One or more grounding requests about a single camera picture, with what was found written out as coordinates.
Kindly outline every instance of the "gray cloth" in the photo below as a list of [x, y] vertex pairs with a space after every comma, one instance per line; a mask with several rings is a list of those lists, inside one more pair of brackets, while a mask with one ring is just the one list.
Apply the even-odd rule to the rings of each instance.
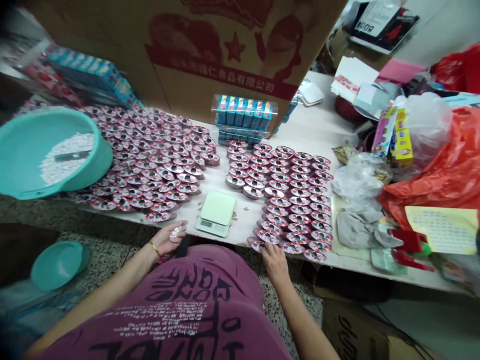
[[374, 223], [383, 217], [381, 211], [368, 210], [340, 212], [336, 218], [338, 241], [352, 249], [395, 248], [404, 242], [375, 228]]

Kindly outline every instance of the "teal plastic basin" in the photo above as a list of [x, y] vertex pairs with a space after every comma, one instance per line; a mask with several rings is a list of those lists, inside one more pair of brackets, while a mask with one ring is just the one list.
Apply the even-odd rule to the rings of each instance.
[[30, 279], [40, 290], [55, 290], [85, 269], [89, 261], [88, 247], [75, 241], [57, 242], [36, 258]]
[[[75, 173], [48, 186], [40, 164], [55, 145], [76, 133], [94, 134], [91, 153]], [[112, 147], [87, 115], [61, 106], [35, 110], [0, 127], [0, 194], [30, 200], [80, 190], [100, 180], [112, 160]]]

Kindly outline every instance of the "digital kitchen scale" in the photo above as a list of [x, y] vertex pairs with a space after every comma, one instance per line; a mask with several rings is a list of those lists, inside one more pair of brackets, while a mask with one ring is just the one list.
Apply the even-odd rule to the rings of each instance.
[[195, 227], [200, 231], [226, 238], [234, 207], [233, 196], [215, 190], [209, 191]]

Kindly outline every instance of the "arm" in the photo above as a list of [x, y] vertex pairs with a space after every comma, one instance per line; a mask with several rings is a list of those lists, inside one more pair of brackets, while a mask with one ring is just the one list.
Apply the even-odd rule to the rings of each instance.
[[284, 251], [266, 243], [261, 251], [268, 277], [275, 288], [286, 322], [290, 327], [301, 360], [340, 360], [290, 280]]
[[[150, 272], [159, 256], [175, 250], [186, 235], [187, 222], [179, 221], [160, 230], [152, 239], [158, 252], [151, 243], [146, 243], [115, 275], [92, 292], [78, 306], [55, 324], [45, 335], [38, 339], [25, 353], [25, 359], [35, 359], [50, 345], [81, 323], [100, 314], [117, 304], [132, 292]], [[181, 227], [178, 237], [170, 239], [176, 227]]]

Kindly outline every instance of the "yellow paper note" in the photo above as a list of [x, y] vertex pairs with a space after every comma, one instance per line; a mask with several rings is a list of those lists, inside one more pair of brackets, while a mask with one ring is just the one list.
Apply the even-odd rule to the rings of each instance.
[[477, 253], [477, 210], [448, 207], [405, 206], [411, 228], [425, 234], [435, 253]]

